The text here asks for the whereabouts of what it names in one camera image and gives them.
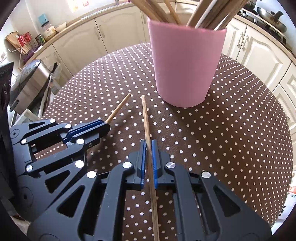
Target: kitchen countertop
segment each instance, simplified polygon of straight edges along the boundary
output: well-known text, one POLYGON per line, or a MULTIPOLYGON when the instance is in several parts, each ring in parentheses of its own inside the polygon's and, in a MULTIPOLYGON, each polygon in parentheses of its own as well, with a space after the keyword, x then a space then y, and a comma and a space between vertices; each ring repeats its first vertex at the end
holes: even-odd
MULTIPOLYGON (((185 3, 185 4, 192 4, 192 5, 198 5, 199 2, 196 1, 190 1, 190 0, 171 0, 171 2, 177 2, 177 3, 185 3)), ((30 63, 32 60, 36 59, 37 56, 43 51, 45 50, 49 45, 51 45, 52 43, 54 43, 55 41, 57 41, 60 37, 62 37, 63 35, 65 35, 66 33, 70 32, 71 30, 73 30, 74 28, 94 19, 97 18, 99 16, 102 16, 104 14, 116 11, 116 10, 120 10, 120 9, 124 9, 127 7, 131 7, 134 6, 133 3, 122 3, 119 5, 115 5, 115 6, 111 6, 111 7, 107 7, 105 9, 101 9, 98 11, 95 11, 89 15, 83 16, 82 18, 78 19, 76 22, 70 24, 69 26, 67 26, 63 31, 59 32, 57 35, 55 35, 54 37, 52 37, 49 41, 47 41, 44 45, 43 48, 41 48, 38 52, 36 52, 29 60, 28 62, 25 64, 27 65, 28 63, 30 63)), ((292 62, 296 65, 296 57, 289 51, 287 50, 276 38, 274 38, 271 34, 269 34, 268 32, 264 31, 262 28, 260 28, 259 26, 257 26, 256 24, 252 23, 251 21, 236 15, 234 18, 236 18, 239 21, 242 21, 243 23, 251 26, 252 28, 256 29, 257 31, 259 31, 261 34, 263 34, 265 37, 269 38, 273 43, 275 43, 291 60, 292 62)))

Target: cabinet handle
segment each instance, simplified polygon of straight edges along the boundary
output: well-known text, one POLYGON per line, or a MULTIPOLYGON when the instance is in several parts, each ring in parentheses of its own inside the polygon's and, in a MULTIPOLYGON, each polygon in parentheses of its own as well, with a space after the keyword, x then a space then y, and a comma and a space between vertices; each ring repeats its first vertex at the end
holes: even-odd
POLYGON ((146 17, 145 14, 142 12, 144 24, 146 24, 146 17))
POLYGON ((246 43, 247 43, 248 39, 249 39, 249 36, 247 35, 247 36, 246 36, 246 40, 245 40, 244 43, 243 43, 243 51, 245 51, 245 50, 247 49, 247 48, 246 48, 246 43))
POLYGON ((98 28, 94 27, 94 32, 96 33, 96 36, 98 37, 98 40, 101 40, 98 28))
POLYGON ((101 28, 101 26, 99 25, 99 31, 101 32, 101 34, 102 34, 102 38, 105 38, 105 34, 104 34, 104 32, 103 32, 103 30, 102 30, 102 28, 101 28))
POLYGON ((56 52, 54 52, 54 56, 55 56, 55 58, 59 61, 59 64, 62 63, 61 58, 57 55, 56 52))
POLYGON ((241 46, 241 44, 240 44, 240 40, 242 40, 242 41, 244 40, 243 35, 244 35, 244 33, 241 32, 241 36, 239 37, 239 42, 237 43, 237 47, 238 47, 238 48, 241 46))

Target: polka dot tablecloth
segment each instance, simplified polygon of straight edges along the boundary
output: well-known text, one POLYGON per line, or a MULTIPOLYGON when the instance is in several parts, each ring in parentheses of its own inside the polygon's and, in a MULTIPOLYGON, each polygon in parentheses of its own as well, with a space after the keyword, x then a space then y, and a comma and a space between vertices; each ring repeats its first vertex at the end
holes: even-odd
MULTIPOLYGON (((158 95, 153 67, 148 43, 99 58, 67 82, 44 118, 72 125, 106 120, 131 92, 109 134, 88 152, 88 168, 106 172, 138 150, 145 138, 144 94, 159 148, 190 172, 213 173, 272 225, 286 199, 293 158, 286 116, 276 98, 248 69, 221 55, 205 101, 192 108, 173 107, 158 95)), ((38 158, 63 148, 59 144, 38 158)), ((157 196, 160 240, 175 240, 172 193, 157 191, 157 196)), ((147 183, 142 191, 127 192, 122 232, 125 241, 152 240, 147 183)))

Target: utensil holder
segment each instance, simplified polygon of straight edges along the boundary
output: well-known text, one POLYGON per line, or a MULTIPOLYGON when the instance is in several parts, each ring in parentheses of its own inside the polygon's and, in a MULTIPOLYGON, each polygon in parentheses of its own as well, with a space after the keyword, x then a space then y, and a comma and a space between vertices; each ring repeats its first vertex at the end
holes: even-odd
POLYGON ((156 88, 164 101, 193 107, 205 100, 226 29, 214 31, 148 19, 156 88))

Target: chopstick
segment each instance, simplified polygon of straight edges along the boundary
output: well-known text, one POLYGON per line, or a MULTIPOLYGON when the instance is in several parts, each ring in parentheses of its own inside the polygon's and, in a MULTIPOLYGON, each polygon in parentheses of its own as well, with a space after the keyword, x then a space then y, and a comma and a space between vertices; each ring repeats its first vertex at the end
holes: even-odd
POLYGON ((162 22, 161 17, 159 17, 151 6, 144 0, 131 0, 134 5, 136 5, 143 13, 145 13, 151 20, 162 22))
POLYGON ((165 11, 161 8, 161 6, 155 0, 146 0, 146 2, 151 6, 155 14, 158 15, 163 22, 171 23, 165 11))
POLYGON ((174 18, 176 24, 180 25, 181 24, 180 18, 175 12, 175 10, 173 9, 172 5, 170 4, 170 0, 164 0, 164 2, 165 2, 165 5, 168 7, 172 17, 174 18))
POLYGON ((242 9, 242 7, 248 2, 248 0, 240 1, 241 3, 237 8, 235 8, 232 12, 228 14, 228 16, 223 20, 221 25, 218 27, 217 30, 221 30, 226 28, 226 26, 229 24, 229 22, 233 19, 233 17, 242 9))
POLYGON ((191 15, 188 23, 186 26, 195 27, 198 21, 201 19, 209 5, 211 4, 212 0, 201 0, 197 8, 195 9, 194 13, 191 15))
POLYGON ((200 28, 207 28, 208 25, 218 16, 221 9, 228 3, 229 0, 218 0, 216 1, 215 5, 212 7, 208 15, 205 19, 201 22, 201 24, 197 27, 200 28))
POLYGON ((222 8, 216 18, 208 25, 208 29, 215 29, 221 21, 229 15, 234 9, 237 8, 237 5, 240 4, 241 1, 238 0, 229 0, 228 3, 222 8))
POLYGON ((122 108, 122 106, 125 104, 125 102, 127 102, 127 100, 129 99, 130 97, 130 93, 128 93, 126 95, 126 97, 124 97, 124 99, 122 100, 122 102, 119 103, 119 105, 115 108, 115 110, 112 112, 112 114, 107 118, 107 120, 105 121, 106 123, 110 123, 113 118, 117 115, 118 111, 122 108))
POLYGON ((142 105, 143 105, 145 139, 146 139, 146 145, 147 145, 147 169, 148 169, 148 176, 149 176, 149 190, 150 190, 150 198, 151 198, 153 233, 154 233, 154 241, 159 241, 156 190, 154 187, 154 174, 153 174, 153 164, 152 164, 152 149, 151 149, 148 113, 147 113, 147 107, 146 107, 146 101, 145 101, 144 95, 142 95, 142 105))

